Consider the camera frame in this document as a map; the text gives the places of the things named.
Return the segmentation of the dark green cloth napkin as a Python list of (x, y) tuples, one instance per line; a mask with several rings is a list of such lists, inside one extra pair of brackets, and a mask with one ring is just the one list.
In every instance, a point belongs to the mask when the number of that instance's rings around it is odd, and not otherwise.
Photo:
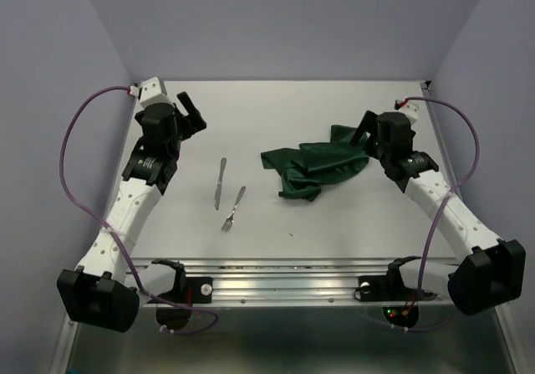
[(334, 186), (359, 175), (368, 165), (363, 134), (355, 145), (356, 129), (332, 125), (327, 142), (301, 143), (297, 149), (279, 148), (260, 154), (262, 167), (281, 178), (280, 198), (313, 202), (325, 186)]

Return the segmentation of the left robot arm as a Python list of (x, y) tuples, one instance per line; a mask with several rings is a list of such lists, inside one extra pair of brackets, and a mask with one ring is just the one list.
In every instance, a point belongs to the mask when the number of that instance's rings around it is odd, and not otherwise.
[(72, 321), (117, 332), (127, 331), (139, 309), (150, 303), (192, 311), (183, 264), (155, 259), (137, 271), (130, 257), (147, 218), (177, 171), (181, 143), (206, 129), (190, 96), (181, 92), (180, 112), (170, 100), (151, 100), (135, 114), (142, 135), (122, 173), (106, 218), (78, 200), (73, 203), (101, 228), (75, 269), (64, 269), (57, 288)]

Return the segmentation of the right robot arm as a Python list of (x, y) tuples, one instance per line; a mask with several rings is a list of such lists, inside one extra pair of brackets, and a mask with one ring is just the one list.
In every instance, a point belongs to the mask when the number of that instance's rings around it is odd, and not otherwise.
[(410, 118), (399, 111), (368, 110), (354, 135), (385, 175), (431, 219), (450, 245), (456, 264), (395, 259), (385, 274), (361, 278), (361, 301), (397, 301), (421, 290), (449, 298), (465, 315), (516, 300), (522, 293), (526, 251), (493, 232), (451, 190), (436, 162), (413, 148)]

